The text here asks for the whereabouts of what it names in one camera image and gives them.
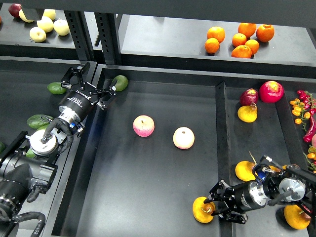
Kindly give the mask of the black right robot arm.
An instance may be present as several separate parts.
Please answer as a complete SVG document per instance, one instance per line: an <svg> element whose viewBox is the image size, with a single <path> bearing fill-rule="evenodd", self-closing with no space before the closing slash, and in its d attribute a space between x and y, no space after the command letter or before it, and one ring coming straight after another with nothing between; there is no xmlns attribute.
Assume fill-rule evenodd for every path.
<svg viewBox="0 0 316 237"><path fill-rule="evenodd" d="M247 212L266 205L297 205L312 221L316 220L316 176L296 164L282 167L269 156L262 156L252 169L254 179L230 186L220 180L204 199L219 201L224 207L212 212L226 221L245 224Z"/></svg>

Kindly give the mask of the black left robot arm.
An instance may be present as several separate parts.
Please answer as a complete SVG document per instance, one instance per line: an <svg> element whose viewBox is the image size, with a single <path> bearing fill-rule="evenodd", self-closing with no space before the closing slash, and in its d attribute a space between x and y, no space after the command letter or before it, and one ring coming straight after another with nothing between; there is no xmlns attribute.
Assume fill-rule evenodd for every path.
<svg viewBox="0 0 316 237"><path fill-rule="evenodd" d="M68 93L59 104L60 115L41 120L46 129L29 136L22 131L0 154L0 235L14 237L21 222L36 220L31 236L41 235L46 217L38 211L21 213L24 202L33 202L46 194L57 173L59 156L80 136L83 120L96 107L106 109L117 96L118 80L105 88L84 81L85 67L70 67L60 81Z"/></svg>

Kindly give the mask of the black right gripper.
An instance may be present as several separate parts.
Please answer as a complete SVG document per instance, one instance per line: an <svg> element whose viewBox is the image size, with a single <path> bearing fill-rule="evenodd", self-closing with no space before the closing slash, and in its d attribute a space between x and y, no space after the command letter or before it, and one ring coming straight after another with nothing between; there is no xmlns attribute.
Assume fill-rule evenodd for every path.
<svg viewBox="0 0 316 237"><path fill-rule="evenodd" d="M231 187L224 180L220 180L209 191L209 196L203 203L225 201L227 207L237 213L232 213L229 209L215 210L212 216L219 216L232 223L245 224L248 220L248 216L244 213L254 209L254 201L250 195L249 185L250 182L245 182Z"/></svg>

